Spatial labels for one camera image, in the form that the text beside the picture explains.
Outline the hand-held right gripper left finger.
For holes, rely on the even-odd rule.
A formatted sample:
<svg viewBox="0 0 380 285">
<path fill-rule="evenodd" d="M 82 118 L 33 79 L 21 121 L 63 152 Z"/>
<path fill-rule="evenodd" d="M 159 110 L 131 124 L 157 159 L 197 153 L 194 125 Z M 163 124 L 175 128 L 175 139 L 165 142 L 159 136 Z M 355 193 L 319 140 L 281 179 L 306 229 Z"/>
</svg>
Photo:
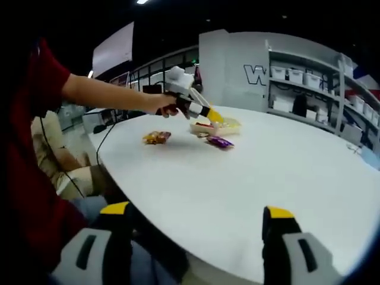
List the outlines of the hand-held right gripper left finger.
<svg viewBox="0 0 380 285">
<path fill-rule="evenodd" d="M 56 284 L 129 284 L 131 239 L 130 203 L 106 206 L 63 248 L 52 279 Z"/>
</svg>

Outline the person's left hand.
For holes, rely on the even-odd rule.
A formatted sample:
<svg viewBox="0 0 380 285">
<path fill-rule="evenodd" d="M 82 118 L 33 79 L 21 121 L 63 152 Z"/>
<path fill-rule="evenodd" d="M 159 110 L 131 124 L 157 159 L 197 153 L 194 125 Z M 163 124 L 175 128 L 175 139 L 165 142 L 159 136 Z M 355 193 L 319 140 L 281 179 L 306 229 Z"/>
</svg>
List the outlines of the person's left hand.
<svg viewBox="0 0 380 285">
<path fill-rule="evenodd" d="M 144 94 L 142 111 L 155 115 L 158 111 L 165 118 L 178 114 L 176 98 L 168 94 Z"/>
</svg>

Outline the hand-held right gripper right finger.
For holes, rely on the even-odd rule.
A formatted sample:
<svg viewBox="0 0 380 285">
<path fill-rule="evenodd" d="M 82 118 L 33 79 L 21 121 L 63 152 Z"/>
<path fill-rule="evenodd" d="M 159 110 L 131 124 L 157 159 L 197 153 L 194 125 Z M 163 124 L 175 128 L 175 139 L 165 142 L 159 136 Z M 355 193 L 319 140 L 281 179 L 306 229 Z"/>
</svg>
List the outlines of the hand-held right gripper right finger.
<svg viewBox="0 0 380 285">
<path fill-rule="evenodd" d="M 290 211 L 264 208 L 262 241 L 264 284 L 340 284 L 331 252 Z"/>
</svg>

